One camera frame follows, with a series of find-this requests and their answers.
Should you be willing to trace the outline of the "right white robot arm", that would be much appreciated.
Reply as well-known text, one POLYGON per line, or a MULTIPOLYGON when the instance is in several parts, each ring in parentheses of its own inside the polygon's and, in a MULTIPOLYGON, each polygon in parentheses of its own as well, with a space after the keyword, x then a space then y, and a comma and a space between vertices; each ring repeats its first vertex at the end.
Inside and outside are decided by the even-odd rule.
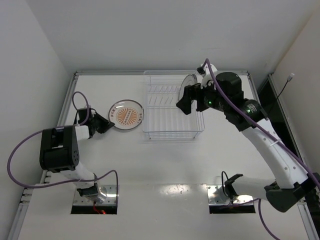
POLYGON ((239 195, 249 195, 268 201, 277 211, 285 213, 308 193, 319 180, 318 173, 310 174, 283 147, 264 109, 254 99, 244 97, 242 80, 234 72, 219 73, 215 79, 228 97, 226 101, 216 89, 211 78, 207 86, 192 83, 197 77, 189 74, 182 82, 176 106, 185 115, 196 111, 215 109, 224 113, 233 124, 257 149, 274 175, 274 179, 258 179, 237 173, 222 184, 222 195, 234 200, 239 195))

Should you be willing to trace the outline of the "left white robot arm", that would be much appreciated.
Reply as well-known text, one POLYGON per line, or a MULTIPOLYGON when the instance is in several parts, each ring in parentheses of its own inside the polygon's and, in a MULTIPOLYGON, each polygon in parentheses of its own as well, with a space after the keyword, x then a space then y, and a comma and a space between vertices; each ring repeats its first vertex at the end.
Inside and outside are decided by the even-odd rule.
POLYGON ((99 184, 97 175, 80 162, 78 143, 91 139, 96 133, 104 134, 114 125, 95 109, 81 108, 76 111, 73 125, 44 129, 39 154, 41 168, 72 180, 81 197, 103 203, 107 189, 99 184))

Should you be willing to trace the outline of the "orange sunburst plate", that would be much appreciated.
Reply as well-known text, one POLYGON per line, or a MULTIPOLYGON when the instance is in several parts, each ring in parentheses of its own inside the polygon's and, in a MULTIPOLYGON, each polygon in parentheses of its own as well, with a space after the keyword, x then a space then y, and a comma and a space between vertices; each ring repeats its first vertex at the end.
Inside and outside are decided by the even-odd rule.
POLYGON ((143 121, 144 110, 140 103, 123 99, 114 103, 108 111, 108 119, 118 130, 129 131, 137 128, 143 121))

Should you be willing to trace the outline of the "grey clover pattern plate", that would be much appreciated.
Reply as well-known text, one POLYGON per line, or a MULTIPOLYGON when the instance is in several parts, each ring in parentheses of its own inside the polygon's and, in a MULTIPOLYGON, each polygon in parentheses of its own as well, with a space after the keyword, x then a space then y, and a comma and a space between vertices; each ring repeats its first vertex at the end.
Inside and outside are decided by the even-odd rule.
POLYGON ((180 101, 183 98, 186 86, 193 86, 193 85, 195 85, 197 83, 198 83, 198 79, 197 79, 197 76, 195 74, 187 75, 184 78, 184 80, 183 80, 183 82, 182 82, 182 84, 180 86, 180 90, 179 90, 179 94, 178 94, 178 100, 180 101))

